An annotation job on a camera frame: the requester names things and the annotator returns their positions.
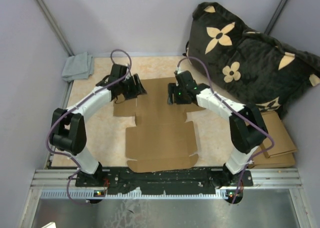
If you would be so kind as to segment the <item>brown cardboard box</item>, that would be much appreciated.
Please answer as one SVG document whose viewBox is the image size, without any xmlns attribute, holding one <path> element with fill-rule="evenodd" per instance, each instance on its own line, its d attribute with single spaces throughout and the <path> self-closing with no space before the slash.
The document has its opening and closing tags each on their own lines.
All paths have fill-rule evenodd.
<svg viewBox="0 0 320 228">
<path fill-rule="evenodd" d="M 115 117 L 133 117 L 135 125 L 125 130 L 125 156 L 136 173 L 188 169 L 197 163 L 198 146 L 194 123 L 188 112 L 195 104 L 168 104 L 168 84 L 174 77 L 142 80 L 146 94 L 114 103 Z"/>
</svg>

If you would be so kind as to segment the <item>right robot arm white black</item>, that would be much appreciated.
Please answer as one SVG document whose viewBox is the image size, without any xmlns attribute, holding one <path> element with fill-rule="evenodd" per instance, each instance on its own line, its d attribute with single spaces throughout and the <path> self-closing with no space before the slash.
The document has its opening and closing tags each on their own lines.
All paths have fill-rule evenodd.
<svg viewBox="0 0 320 228">
<path fill-rule="evenodd" d="M 229 122 L 233 150 L 222 167 L 220 186 L 234 186 L 240 181 L 243 169 L 267 137 L 268 130 L 254 104 L 234 102 L 213 92 L 209 85 L 197 84 L 189 71 L 175 71 L 176 81 L 168 84 L 167 103 L 196 104 L 220 115 Z"/>
</svg>

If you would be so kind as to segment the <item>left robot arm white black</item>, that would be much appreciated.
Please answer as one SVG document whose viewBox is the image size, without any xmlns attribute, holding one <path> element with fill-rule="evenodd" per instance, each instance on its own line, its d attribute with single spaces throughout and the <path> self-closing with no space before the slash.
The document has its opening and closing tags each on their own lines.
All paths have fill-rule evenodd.
<svg viewBox="0 0 320 228">
<path fill-rule="evenodd" d="M 86 122 L 119 95 L 130 100 L 142 94 L 146 94 L 146 90 L 138 74 L 131 74 L 131 66 L 113 64 L 110 74 L 99 81 L 88 95 L 66 109 L 57 108 L 53 112 L 46 138 L 56 148 L 53 153 L 71 159 L 92 186 L 101 185 L 103 168 L 87 148 Z"/>
</svg>

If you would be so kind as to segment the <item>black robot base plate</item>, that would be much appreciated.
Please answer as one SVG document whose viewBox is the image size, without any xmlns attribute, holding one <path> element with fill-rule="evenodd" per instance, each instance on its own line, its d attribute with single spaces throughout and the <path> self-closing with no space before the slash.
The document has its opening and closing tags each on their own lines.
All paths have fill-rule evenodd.
<svg viewBox="0 0 320 228">
<path fill-rule="evenodd" d="M 108 194 L 127 194 L 140 188 L 143 195 L 215 194 L 218 188 L 253 186 L 251 172 L 232 175 L 226 167 L 205 166 L 189 169 L 137 173 L 128 167 L 104 167 L 98 174 L 80 172 L 76 187 L 102 187 Z"/>
</svg>

